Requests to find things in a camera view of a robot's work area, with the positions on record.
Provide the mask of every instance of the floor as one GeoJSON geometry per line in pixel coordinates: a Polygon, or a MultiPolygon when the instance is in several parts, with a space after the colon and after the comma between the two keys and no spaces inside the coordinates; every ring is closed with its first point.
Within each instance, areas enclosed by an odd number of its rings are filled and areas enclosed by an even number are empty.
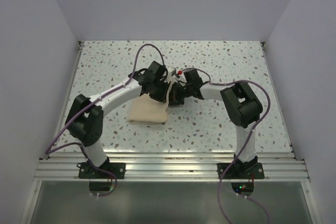
{"type": "MultiPolygon", "coordinates": [[[[138,48],[150,42],[164,54],[167,66],[201,68],[213,82],[248,79],[261,84],[271,97],[271,110],[257,127],[257,152],[291,152],[274,88],[258,41],[86,41],[75,74],[63,120],[79,94],[90,96],[124,80],[132,71],[138,48]]],[[[144,48],[137,69],[148,67],[160,57],[144,48]]],[[[252,87],[263,106],[266,98],[252,87]]],[[[165,124],[131,124],[127,121],[131,101],[105,116],[101,143],[110,152],[234,152],[236,132],[223,103],[186,99],[185,105],[168,108],[165,124]]],[[[57,145],[74,141],[68,132],[57,145]]],[[[76,146],[60,150],[78,152],[76,146]]]]}

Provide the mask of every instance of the cloth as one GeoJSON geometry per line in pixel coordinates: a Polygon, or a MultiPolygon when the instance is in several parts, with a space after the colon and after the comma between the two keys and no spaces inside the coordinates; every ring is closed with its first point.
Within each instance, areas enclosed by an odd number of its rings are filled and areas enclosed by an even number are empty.
{"type": "Polygon", "coordinates": [[[158,102],[143,94],[132,100],[131,109],[127,120],[131,123],[159,124],[168,120],[167,108],[169,104],[169,93],[173,82],[170,82],[166,102],[158,102]]]}

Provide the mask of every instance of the black mounting plate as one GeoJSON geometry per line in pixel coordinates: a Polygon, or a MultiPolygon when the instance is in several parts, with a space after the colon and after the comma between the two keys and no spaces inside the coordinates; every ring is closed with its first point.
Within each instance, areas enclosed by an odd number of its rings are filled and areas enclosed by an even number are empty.
{"type": "MultiPolygon", "coordinates": [[[[217,164],[217,172],[218,178],[222,176],[223,171],[229,166],[230,163],[218,163],[217,164]]],[[[252,166],[250,169],[245,171],[237,171],[234,168],[234,165],[230,167],[230,169],[226,172],[223,179],[264,179],[264,169],[262,163],[257,163],[252,166]]]]}
{"type": "MultiPolygon", "coordinates": [[[[102,179],[111,178],[110,175],[102,173],[94,169],[88,162],[77,164],[79,168],[78,178],[83,179],[102,179]]],[[[117,179],[124,179],[126,164],[125,163],[108,163],[104,164],[104,170],[113,173],[117,179]]]]}

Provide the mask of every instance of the towel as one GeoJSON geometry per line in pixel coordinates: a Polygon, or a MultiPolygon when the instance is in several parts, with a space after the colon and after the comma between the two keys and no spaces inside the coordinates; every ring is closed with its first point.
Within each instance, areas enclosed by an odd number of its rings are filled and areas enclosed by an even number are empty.
{"type": "Polygon", "coordinates": [[[166,102],[158,102],[143,94],[132,100],[131,109],[127,120],[131,123],[159,124],[168,120],[167,108],[169,104],[169,93],[173,82],[170,82],[166,102]]]}

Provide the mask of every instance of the speckled tabletop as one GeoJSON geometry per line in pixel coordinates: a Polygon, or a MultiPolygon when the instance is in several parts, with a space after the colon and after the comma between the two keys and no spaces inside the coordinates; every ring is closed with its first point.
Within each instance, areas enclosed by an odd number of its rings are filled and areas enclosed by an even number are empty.
{"type": "MultiPolygon", "coordinates": [[[[132,71],[134,56],[145,42],[155,44],[167,66],[201,68],[214,82],[249,79],[270,94],[269,115],[257,127],[257,152],[291,152],[264,55],[258,41],[86,41],[79,60],[63,125],[72,101],[79,94],[90,96],[118,84],[132,71]]],[[[137,69],[148,67],[160,56],[151,47],[140,54],[137,69]]],[[[252,87],[266,107],[263,93],[252,87]]],[[[236,129],[224,104],[188,98],[185,105],[168,108],[165,124],[130,124],[126,118],[131,101],[104,118],[101,143],[111,152],[234,152],[236,129]]],[[[57,145],[74,141],[68,131],[57,145]]],[[[61,150],[79,151],[76,146],[61,150]]]]}

